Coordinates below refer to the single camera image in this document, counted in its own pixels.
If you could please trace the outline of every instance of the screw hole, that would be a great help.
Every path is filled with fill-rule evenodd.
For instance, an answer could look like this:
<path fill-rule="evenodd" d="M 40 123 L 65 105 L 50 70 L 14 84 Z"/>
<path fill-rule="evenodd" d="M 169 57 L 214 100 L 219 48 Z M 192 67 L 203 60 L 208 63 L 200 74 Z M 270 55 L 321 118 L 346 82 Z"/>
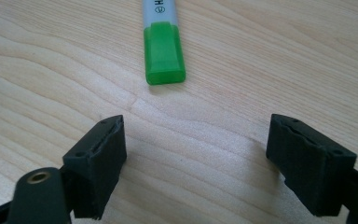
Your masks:
<path fill-rule="evenodd" d="M 342 151 L 340 150 L 333 150 L 334 154 L 337 154 L 337 155 L 342 155 L 344 154 Z"/>
<path fill-rule="evenodd" d="M 77 152 L 75 154 L 75 156 L 77 156 L 77 157 L 83 157 L 84 155 L 86 155 L 86 152 Z"/>
<path fill-rule="evenodd" d="M 50 178 L 50 173 L 39 172 L 28 177 L 27 182 L 29 184 L 38 184 Z"/>

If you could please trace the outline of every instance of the light wood surface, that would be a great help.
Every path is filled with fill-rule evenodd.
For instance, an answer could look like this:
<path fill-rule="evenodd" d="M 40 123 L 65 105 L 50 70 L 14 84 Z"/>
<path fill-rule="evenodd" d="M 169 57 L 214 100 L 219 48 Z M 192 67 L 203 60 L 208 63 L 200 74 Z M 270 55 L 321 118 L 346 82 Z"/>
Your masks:
<path fill-rule="evenodd" d="M 122 114 L 103 219 L 74 223 L 344 223 L 312 216 L 265 150 L 279 113 L 358 154 L 358 0 L 177 0 L 187 79 L 156 87 L 140 2 L 0 0 L 0 204 Z"/>

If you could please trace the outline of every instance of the wooden table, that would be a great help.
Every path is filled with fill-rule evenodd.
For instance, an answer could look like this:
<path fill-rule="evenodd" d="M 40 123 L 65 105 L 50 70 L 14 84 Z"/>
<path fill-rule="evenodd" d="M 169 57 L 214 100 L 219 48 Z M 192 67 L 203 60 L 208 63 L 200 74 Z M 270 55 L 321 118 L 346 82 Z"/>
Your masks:
<path fill-rule="evenodd" d="M 177 0 L 186 82 L 154 87 L 140 2 L 0 0 L 0 204 L 122 114 L 128 159 L 95 223 L 344 223 L 265 150 L 279 113 L 358 154 L 358 0 Z"/>

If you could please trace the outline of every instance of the highlighter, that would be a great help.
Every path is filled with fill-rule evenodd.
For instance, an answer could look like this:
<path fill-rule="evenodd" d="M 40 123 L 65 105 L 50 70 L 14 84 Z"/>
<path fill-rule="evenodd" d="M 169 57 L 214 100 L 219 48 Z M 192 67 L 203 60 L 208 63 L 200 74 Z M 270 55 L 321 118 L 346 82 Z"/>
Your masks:
<path fill-rule="evenodd" d="M 144 0 L 145 74 L 149 85 L 183 82 L 185 62 L 174 0 Z"/>

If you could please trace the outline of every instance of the black clamp jaw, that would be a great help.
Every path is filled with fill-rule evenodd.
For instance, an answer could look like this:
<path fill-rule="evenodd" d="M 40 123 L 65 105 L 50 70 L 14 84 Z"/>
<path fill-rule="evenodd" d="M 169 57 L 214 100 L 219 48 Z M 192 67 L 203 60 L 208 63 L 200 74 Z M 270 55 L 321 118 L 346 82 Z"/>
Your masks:
<path fill-rule="evenodd" d="M 72 210 L 101 219 L 126 159 L 123 117 L 101 120 L 63 156 L 60 170 L 34 170 L 17 182 L 0 223 L 68 224 Z"/>
<path fill-rule="evenodd" d="M 347 223 L 358 224 L 356 154 L 298 119 L 273 114 L 266 155 L 313 215 L 337 216 L 344 204 Z"/>

